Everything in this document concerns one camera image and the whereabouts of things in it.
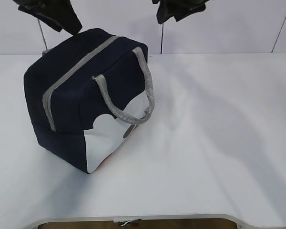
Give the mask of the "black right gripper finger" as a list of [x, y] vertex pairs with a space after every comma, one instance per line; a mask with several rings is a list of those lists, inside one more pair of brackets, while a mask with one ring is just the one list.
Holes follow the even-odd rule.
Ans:
[[165, 23], [181, 9], [193, 8], [193, 2], [190, 0], [152, 0], [152, 4], [158, 4], [159, 8], [156, 14], [159, 24]]
[[174, 15], [174, 19], [176, 22], [179, 22], [183, 19], [185, 19], [186, 17], [193, 15], [195, 13], [199, 13], [199, 12], [203, 12], [206, 9], [206, 5], [200, 5], [196, 8], [190, 8], [190, 9], [181, 9], [179, 10], [175, 15]]

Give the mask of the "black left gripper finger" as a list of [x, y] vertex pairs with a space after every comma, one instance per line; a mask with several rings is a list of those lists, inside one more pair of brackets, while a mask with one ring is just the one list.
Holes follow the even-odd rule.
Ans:
[[61, 0], [60, 1], [60, 11], [61, 11], [61, 26], [68, 33], [79, 33], [82, 29], [82, 24], [77, 17], [71, 1]]
[[27, 13], [54, 29], [57, 32], [62, 31], [62, 26], [53, 18], [51, 12], [47, 9], [47, 2], [17, 2], [18, 10]]

